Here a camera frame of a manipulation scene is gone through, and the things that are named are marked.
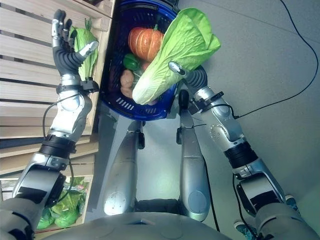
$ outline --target shoe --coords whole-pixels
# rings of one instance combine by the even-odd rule
[[[237,221],[233,224],[234,228],[238,230],[238,232],[242,233],[247,240],[256,240],[256,236],[252,235],[250,230],[246,227],[243,221]],[[257,229],[251,225],[249,225],[250,229],[257,234]]]
[[[285,203],[300,215],[300,212],[299,212],[299,209],[297,206],[297,202],[296,202],[294,196],[292,196],[290,194],[286,195],[285,196]]]

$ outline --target cabbage leaf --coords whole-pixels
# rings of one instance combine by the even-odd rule
[[[85,28],[78,28],[75,26],[71,26],[69,31],[69,36],[71,36],[73,31],[76,31],[76,37],[74,39],[74,51],[80,51],[85,45],[98,41],[97,38],[90,32],[92,20],[84,19]],[[86,77],[92,77],[92,73],[94,70],[95,63],[98,58],[98,48],[94,50],[92,54],[90,54],[79,67],[79,75],[82,81],[86,80]]]
[[[169,69],[170,61],[192,71],[220,46],[203,12],[196,8],[181,10],[165,32],[156,57],[133,89],[133,100],[137,104],[147,104],[182,79]]]

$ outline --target basket handle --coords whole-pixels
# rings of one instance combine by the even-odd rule
[[[167,5],[172,7],[172,10],[177,14],[180,12],[180,9],[178,8],[178,2],[179,0],[160,0],[161,2],[166,3]]]

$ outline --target green bell pepper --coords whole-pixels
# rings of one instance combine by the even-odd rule
[[[136,70],[140,68],[140,62],[132,53],[128,53],[124,56],[123,65],[129,70]]]

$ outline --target robot finger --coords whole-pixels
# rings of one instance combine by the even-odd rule
[[[72,25],[72,21],[69,18],[64,25],[63,31],[62,31],[62,36],[63,36],[63,40],[67,43],[69,40],[69,31],[70,31],[70,27]]]
[[[75,51],[75,39],[77,37],[77,31],[73,30],[69,38],[69,46],[71,48],[71,52]]]
[[[92,41],[90,43],[88,43],[87,45],[85,45],[80,51],[79,54],[81,56],[83,56],[84,58],[87,58],[90,54],[92,54],[94,52],[94,50],[96,50],[96,48],[98,47],[99,42],[97,41]]]
[[[61,14],[59,16],[59,33],[60,33],[60,36],[63,36],[65,17],[66,17],[66,12],[61,10]]]
[[[58,9],[53,16],[52,19],[52,30],[51,30],[51,36],[52,36],[52,47],[58,47],[61,44],[61,29],[60,29],[60,19],[63,15],[63,11]]]

